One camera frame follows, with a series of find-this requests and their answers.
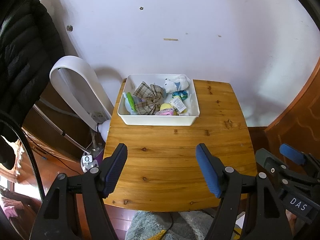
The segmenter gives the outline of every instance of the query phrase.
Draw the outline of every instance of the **tag label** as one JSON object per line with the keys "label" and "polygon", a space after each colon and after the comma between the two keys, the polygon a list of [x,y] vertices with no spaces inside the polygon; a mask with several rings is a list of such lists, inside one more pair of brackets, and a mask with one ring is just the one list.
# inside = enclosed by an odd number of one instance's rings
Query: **tag label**
{"label": "tag label", "polygon": [[182,113],[186,108],[184,103],[182,103],[180,97],[175,97],[174,99],[171,100],[170,105],[177,109],[177,113],[180,114]]}

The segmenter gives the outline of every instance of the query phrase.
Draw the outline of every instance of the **gray rug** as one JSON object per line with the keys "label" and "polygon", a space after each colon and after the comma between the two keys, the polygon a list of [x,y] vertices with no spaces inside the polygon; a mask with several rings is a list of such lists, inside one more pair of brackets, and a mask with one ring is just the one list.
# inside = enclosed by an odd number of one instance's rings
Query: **gray rug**
{"label": "gray rug", "polygon": [[132,219],[125,240],[147,240],[161,230],[167,230],[173,217],[172,228],[163,240],[204,240],[213,218],[201,211],[190,212],[145,212],[138,211]]}

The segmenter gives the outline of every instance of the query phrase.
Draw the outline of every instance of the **white wall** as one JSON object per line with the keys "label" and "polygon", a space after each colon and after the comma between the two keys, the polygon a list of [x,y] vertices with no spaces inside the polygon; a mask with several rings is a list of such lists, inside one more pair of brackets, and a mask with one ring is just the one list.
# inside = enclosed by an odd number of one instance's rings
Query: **white wall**
{"label": "white wall", "polygon": [[319,31],[297,0],[40,1],[66,52],[95,69],[113,103],[129,74],[183,73],[231,83],[247,125],[267,126],[320,56]]}

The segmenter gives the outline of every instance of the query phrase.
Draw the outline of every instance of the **white label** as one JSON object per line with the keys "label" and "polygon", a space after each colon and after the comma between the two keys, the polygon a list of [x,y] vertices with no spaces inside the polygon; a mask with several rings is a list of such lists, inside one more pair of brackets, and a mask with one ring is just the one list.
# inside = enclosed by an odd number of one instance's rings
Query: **white label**
{"label": "white label", "polygon": [[82,156],[82,163],[92,163],[92,155]]}
{"label": "white label", "polygon": [[184,103],[182,103],[180,97],[172,99],[170,105],[177,109],[178,114],[180,114],[183,110],[187,109]]}

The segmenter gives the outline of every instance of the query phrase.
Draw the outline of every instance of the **pink cloth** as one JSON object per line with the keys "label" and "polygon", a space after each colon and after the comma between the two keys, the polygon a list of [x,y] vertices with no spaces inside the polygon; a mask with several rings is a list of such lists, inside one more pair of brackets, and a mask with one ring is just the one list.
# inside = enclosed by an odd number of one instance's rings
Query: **pink cloth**
{"label": "pink cloth", "polygon": [[2,210],[8,219],[10,217],[18,217],[17,210],[23,209],[23,204],[21,201],[12,200],[6,197],[1,197],[0,206],[2,207]]}

